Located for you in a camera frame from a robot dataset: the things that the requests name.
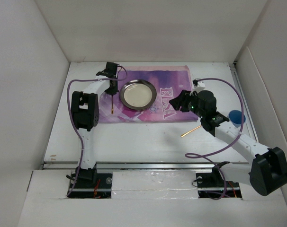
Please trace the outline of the purple pink Elsa placemat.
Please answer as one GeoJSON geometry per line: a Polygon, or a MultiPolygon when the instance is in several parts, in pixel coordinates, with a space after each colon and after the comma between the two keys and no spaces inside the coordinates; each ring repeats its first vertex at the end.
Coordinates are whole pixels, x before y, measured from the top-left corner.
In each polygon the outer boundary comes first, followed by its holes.
{"type": "Polygon", "coordinates": [[[118,82],[118,90],[136,79],[149,81],[157,91],[153,105],[145,110],[132,110],[124,106],[119,95],[114,95],[114,114],[111,114],[112,97],[103,93],[99,101],[99,121],[102,123],[121,122],[187,122],[197,121],[193,113],[175,111],[169,101],[177,97],[182,90],[192,90],[191,75],[188,66],[128,67],[127,73],[119,73],[123,81],[118,82]]]}

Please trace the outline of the steel plate with cream centre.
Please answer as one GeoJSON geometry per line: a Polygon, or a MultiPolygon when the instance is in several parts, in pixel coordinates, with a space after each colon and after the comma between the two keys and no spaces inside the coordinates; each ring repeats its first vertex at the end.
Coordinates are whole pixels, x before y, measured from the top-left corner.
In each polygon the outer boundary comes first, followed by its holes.
{"type": "Polygon", "coordinates": [[[132,110],[150,108],[156,97],[157,91],[154,85],[143,79],[131,80],[125,83],[119,92],[122,104],[132,110]]]}

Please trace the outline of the gold fork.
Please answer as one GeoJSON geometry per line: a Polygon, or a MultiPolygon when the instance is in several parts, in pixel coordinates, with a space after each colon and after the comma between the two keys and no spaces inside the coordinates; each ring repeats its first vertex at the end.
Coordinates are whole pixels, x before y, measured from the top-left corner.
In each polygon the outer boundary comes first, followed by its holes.
{"type": "Polygon", "coordinates": [[[114,95],[112,95],[112,101],[111,101],[111,114],[114,114],[114,95]]]}

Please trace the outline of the blue plastic cup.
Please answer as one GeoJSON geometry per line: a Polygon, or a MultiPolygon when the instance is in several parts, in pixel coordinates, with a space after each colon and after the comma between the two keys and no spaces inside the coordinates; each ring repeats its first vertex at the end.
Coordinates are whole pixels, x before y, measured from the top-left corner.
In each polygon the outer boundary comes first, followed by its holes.
{"type": "Polygon", "coordinates": [[[245,115],[242,114],[242,112],[239,110],[230,111],[228,114],[228,118],[236,128],[240,128],[241,124],[245,123],[246,121],[245,115]]]}

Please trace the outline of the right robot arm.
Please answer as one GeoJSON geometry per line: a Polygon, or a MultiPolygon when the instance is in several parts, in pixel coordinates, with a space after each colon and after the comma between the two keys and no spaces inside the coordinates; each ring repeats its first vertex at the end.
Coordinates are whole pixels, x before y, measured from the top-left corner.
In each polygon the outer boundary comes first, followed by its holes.
{"type": "Polygon", "coordinates": [[[267,196],[287,184],[287,160],[282,149],[269,148],[237,129],[227,117],[216,109],[216,98],[210,91],[199,93],[182,90],[169,101],[176,111],[193,112],[202,127],[212,136],[229,144],[243,156],[248,165],[221,163],[221,170],[211,174],[211,181],[222,186],[227,181],[250,185],[258,194],[267,196]]]}

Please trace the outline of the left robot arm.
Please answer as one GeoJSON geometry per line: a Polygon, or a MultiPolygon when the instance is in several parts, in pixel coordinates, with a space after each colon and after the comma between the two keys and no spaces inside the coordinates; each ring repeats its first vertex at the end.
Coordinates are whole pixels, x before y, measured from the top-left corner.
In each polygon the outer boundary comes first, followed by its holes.
{"type": "Polygon", "coordinates": [[[84,184],[93,187],[98,183],[96,156],[93,152],[93,130],[99,122],[99,100],[103,93],[115,95],[118,92],[117,63],[107,62],[104,70],[96,74],[95,79],[75,79],[67,87],[67,105],[72,127],[81,142],[81,156],[75,174],[68,176],[72,181],[71,189],[84,184]],[[74,82],[89,82],[84,91],[70,88],[74,82]]]}

